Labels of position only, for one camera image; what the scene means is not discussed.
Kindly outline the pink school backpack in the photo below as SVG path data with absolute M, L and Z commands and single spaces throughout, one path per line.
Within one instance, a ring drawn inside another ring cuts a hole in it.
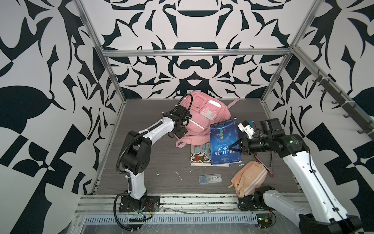
M 188 96 L 181 98 L 180 105 L 189 109 L 192 118 L 185 127 L 187 133 L 183 137 L 176 137 L 176 147 L 185 145 L 204 145 L 210 141 L 210 125 L 231 118 L 229 109 L 239 100 L 232 101 L 229 105 L 203 93 L 193 91 Z

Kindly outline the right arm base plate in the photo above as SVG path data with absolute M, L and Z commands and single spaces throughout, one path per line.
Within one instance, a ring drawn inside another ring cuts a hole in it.
M 241 211 L 270 211 L 273 208 L 265 204 L 263 195 L 248 195 L 238 198 L 238 208 Z

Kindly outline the blue Little Prince book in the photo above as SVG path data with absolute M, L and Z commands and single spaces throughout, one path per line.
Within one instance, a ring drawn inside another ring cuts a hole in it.
M 230 145 L 239 140 L 236 119 L 210 125 L 211 163 L 232 164 L 242 161 L 241 153 L 230 150 Z

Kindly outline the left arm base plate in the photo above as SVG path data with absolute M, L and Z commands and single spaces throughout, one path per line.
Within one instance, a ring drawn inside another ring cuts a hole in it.
M 140 200 L 136 200 L 131 196 L 122 196 L 119 205 L 120 213 L 135 212 L 154 212 L 159 209 L 160 196 L 143 196 Z

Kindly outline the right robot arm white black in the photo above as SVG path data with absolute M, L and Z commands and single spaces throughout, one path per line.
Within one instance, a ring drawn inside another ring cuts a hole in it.
M 255 156 L 258 152 L 275 152 L 292 171 L 306 196 L 310 208 L 286 198 L 271 186 L 256 187 L 258 180 L 242 168 L 232 179 L 242 211 L 250 207 L 276 210 L 297 225 L 302 234 L 354 234 L 362 221 L 336 199 L 314 165 L 311 151 L 297 134 L 286 135 L 278 118 L 261 121 L 262 134 L 244 121 L 238 125 L 246 137 L 229 148 Z

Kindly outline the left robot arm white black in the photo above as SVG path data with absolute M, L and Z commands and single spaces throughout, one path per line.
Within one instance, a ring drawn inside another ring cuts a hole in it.
M 150 162 L 153 144 L 170 133 L 178 138 L 187 134 L 192 102 L 193 96 L 186 94 L 172 110 L 162 113 L 155 124 L 140 132 L 128 132 L 116 162 L 116 172 L 129 180 L 128 193 L 133 199 L 141 200 L 146 195 L 144 171 Z

